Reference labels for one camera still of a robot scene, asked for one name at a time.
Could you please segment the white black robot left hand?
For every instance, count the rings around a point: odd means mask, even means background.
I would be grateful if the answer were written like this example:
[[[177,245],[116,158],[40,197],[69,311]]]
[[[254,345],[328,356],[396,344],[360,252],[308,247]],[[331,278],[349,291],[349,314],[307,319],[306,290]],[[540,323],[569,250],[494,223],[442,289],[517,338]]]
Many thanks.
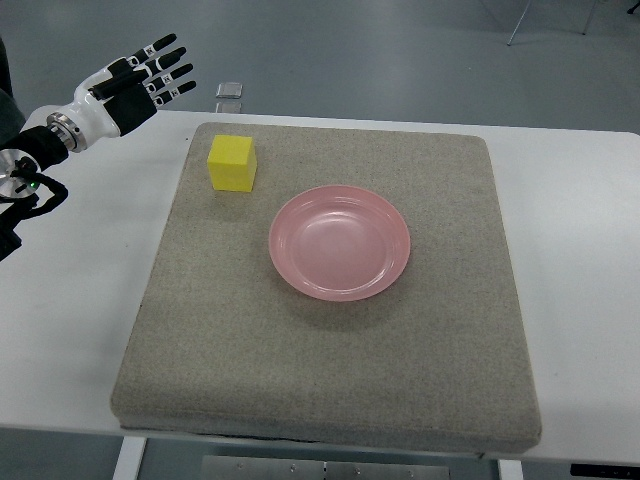
[[[196,87],[184,79],[193,70],[181,61],[186,49],[168,49],[176,40],[168,34],[86,78],[73,101],[47,117],[47,128],[67,150],[79,153],[102,138],[123,137],[140,127]]]

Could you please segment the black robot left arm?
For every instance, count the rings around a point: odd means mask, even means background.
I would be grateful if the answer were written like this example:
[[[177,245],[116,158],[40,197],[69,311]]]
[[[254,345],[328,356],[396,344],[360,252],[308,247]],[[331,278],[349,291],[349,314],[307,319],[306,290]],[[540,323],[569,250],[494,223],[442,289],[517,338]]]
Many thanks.
[[[22,245],[15,232],[19,223],[51,213],[68,198],[67,188],[44,174],[69,156],[57,133],[36,126],[1,146],[1,259]]]

